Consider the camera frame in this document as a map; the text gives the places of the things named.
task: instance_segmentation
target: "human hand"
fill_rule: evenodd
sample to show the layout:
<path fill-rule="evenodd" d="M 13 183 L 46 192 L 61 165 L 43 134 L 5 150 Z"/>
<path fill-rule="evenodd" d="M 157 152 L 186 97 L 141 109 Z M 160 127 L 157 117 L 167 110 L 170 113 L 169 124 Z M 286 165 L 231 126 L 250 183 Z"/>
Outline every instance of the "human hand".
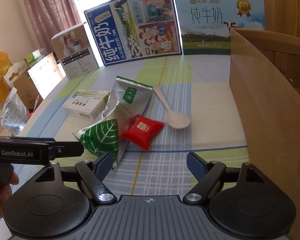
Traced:
<path fill-rule="evenodd" d="M 17 185 L 19 183 L 18 175 L 13 172 L 8 180 L 8 184 L 0 188 L 0 218 L 3 217 L 2 208 L 7 199 L 12 195 L 11 185 Z"/>

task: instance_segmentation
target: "red candy packet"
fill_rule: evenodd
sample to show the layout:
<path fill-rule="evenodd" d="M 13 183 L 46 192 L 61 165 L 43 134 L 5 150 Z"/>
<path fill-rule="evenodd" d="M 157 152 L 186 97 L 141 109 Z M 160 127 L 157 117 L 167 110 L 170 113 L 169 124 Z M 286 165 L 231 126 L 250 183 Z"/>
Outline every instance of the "red candy packet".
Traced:
<path fill-rule="evenodd" d="M 137 117 L 136 122 L 122 137 L 147 151 L 151 140 L 162 129 L 164 122 L 146 118 L 141 114 L 138 114 Z"/>

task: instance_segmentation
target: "green leaf packet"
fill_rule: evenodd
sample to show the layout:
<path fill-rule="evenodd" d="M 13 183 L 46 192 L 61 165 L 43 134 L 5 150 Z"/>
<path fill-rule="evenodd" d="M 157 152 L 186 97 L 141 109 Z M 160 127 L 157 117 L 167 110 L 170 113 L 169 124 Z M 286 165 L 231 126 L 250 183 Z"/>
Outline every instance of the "green leaf packet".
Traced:
<path fill-rule="evenodd" d="M 115 167 L 128 144 L 120 135 L 128 131 L 137 114 L 143 113 L 151 92 L 152 86 L 117 76 L 100 119 L 74 136 L 98 157 L 111 152 Z"/>

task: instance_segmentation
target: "gray plastic base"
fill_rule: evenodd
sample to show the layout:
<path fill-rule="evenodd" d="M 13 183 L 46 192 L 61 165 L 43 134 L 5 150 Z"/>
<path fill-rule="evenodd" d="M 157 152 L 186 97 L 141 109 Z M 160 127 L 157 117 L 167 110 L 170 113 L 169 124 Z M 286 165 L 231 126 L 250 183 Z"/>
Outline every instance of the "gray plastic base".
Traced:
<path fill-rule="evenodd" d="M 14 236 L 12 240 L 22 238 Z M 60 240 L 237 240 L 216 228 L 203 209 L 178 196 L 122 196 L 98 207 L 81 228 Z M 288 240 L 281 236 L 276 240 Z"/>

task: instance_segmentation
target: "spoon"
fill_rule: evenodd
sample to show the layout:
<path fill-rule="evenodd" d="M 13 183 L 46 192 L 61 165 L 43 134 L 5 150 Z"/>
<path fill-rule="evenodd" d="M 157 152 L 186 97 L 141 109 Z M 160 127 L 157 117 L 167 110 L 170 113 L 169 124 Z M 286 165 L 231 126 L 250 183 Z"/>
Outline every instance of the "spoon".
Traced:
<path fill-rule="evenodd" d="M 168 111 L 166 118 L 168 125 L 177 130 L 186 128 L 190 124 L 190 118 L 186 114 L 176 113 L 172 111 L 159 87 L 154 87 L 153 90 Z"/>

